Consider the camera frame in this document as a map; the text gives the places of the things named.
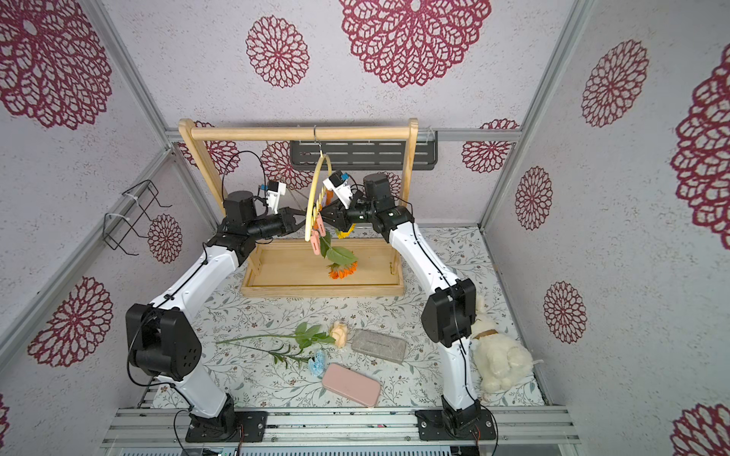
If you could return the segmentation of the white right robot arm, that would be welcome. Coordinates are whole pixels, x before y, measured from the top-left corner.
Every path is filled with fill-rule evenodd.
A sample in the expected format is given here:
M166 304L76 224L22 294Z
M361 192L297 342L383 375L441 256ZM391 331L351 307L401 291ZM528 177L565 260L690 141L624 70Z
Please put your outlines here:
M385 174L366 176L360 191L353 190L344 173L335 171L325 178L323 186L336 195L336 201L319 209L316 220L340 232L356 224L371 224L405 260L426 292L421 323L440 355L444 425L451 433L465 431L476 424L482 410L470 366L475 285L460 279L435 254L421 235L409 203L395 201Z

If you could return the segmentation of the yellow sunflower with stem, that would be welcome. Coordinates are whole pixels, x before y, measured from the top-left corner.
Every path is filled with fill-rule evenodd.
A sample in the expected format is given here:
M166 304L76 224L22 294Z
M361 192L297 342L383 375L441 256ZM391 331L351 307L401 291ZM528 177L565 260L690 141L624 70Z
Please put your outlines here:
M355 232L355 228L357 228L357 226L355 224L352 224L347 230L338 229L336 230L336 236L339 239L349 238Z

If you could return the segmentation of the orange flower with stem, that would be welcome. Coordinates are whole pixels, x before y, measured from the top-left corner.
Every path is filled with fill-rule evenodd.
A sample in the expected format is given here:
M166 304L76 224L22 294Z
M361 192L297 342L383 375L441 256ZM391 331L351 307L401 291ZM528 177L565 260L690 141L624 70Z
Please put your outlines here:
M319 238L319 250L321 256L329 262L329 277L331 279L345 279L357 271L357 257L355 254L341 246L334 245L330 233Z

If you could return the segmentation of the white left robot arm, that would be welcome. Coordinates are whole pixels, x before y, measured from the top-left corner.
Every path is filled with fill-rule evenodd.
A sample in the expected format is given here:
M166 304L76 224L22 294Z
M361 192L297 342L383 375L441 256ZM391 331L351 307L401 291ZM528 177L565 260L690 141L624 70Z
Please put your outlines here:
M258 198L248 191L225 198L227 215L203 243L196 262L157 298L131 306L125 315L127 368L138 368L158 384L175 388L190 413L201 420L222 416L230 400L202 365L203 349L193 320L259 242L293 234L304 225L305 212L296 208L258 214Z

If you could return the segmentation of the yellow wavy clothes hanger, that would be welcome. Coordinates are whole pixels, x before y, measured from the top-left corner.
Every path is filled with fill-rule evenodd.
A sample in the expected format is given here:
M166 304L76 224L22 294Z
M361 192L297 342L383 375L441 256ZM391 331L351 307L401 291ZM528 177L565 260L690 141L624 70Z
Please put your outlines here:
M319 148L319 159L315 166L315 171L310 186L310 192L307 201L306 219L305 219L305 240L311 241L312 230L315 228L315 221L319 211L321 211L322 201L324 199L326 190L320 189L319 184L321 180L319 175L321 174L322 165L325 163L327 172L332 173L333 167L330 157L323 151L319 137L317 136L317 127L313 127L313 138L314 142Z

